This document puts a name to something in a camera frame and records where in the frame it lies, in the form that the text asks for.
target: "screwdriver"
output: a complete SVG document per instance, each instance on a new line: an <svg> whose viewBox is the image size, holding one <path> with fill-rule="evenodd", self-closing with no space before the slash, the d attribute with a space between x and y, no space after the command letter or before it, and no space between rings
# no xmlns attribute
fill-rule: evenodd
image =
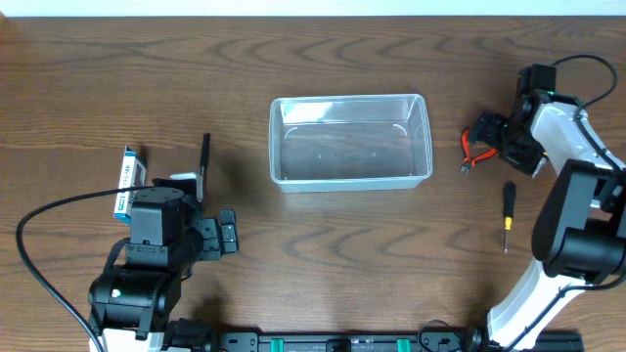
<svg viewBox="0 0 626 352"><path fill-rule="evenodd" d="M509 231L513 224L513 208L515 206L515 196L517 191L515 190L515 183L507 182L504 189L505 194L505 254L509 251Z"/></svg>

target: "red pliers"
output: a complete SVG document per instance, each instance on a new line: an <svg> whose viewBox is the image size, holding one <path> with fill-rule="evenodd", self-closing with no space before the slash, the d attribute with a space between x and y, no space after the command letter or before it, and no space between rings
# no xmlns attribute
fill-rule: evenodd
<svg viewBox="0 0 626 352"><path fill-rule="evenodd" d="M464 174L470 173L470 170L476 166L476 163L482 160L486 160L489 157L498 153L498 151L493 148L488 152L485 152L477 157L470 156L470 143L468 142L468 136L470 135L470 131L466 129L461 134L461 147L463 148L463 164L461 165L461 172Z"/></svg>

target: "white wall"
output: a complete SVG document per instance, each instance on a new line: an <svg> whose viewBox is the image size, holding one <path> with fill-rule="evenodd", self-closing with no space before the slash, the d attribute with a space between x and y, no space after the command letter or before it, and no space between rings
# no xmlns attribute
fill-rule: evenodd
<svg viewBox="0 0 626 352"><path fill-rule="evenodd" d="M626 15L626 0L1 0L7 17Z"/></svg>

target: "white plastic container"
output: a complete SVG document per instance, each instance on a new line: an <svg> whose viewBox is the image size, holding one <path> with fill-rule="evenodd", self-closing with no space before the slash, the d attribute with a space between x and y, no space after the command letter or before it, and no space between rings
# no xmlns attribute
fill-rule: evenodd
<svg viewBox="0 0 626 352"><path fill-rule="evenodd" d="M269 134L270 173L283 192L410 189L432 173L418 94L279 98Z"/></svg>

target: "wooden tabletop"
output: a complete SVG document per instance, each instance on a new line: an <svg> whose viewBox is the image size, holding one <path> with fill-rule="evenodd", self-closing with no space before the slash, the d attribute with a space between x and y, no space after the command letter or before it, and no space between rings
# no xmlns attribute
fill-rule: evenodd
<svg viewBox="0 0 626 352"><path fill-rule="evenodd" d="M206 215L235 209L238 255L199 263L171 319L265 331L412 330L480 321L524 272L534 221L555 182L502 160L459 172L459 136L482 110L510 111L517 71L591 53L626 77L620 18L7 19L0 41L0 349L85 351L87 335L27 272L15 227L47 202L117 186L126 144L149 178L196 171L210 132ZM559 69L584 100L605 68ZM279 97L419 93L432 176L414 190L281 194L268 165ZM626 86L589 109L626 158ZM517 183L510 253L502 187ZM113 198L49 211L25 245L43 274L89 313L87 291L129 229ZM626 288L584 293L550 324L589 351L626 344Z"/></svg>

